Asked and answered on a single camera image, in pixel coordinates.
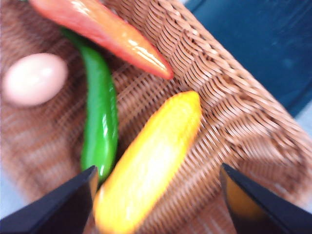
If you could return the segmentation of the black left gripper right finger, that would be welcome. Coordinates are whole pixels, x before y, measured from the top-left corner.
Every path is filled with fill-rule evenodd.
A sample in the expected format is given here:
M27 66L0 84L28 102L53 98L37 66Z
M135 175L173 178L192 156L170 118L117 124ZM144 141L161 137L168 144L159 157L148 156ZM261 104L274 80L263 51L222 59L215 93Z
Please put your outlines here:
M223 197L239 234L310 234L312 215L249 179L220 166Z

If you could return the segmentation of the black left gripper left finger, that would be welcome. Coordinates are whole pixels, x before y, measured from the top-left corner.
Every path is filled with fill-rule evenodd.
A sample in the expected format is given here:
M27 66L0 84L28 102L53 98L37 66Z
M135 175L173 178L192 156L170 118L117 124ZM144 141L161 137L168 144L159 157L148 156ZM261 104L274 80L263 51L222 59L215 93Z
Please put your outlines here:
M0 221L2 234L81 234L93 207L98 169L91 166Z

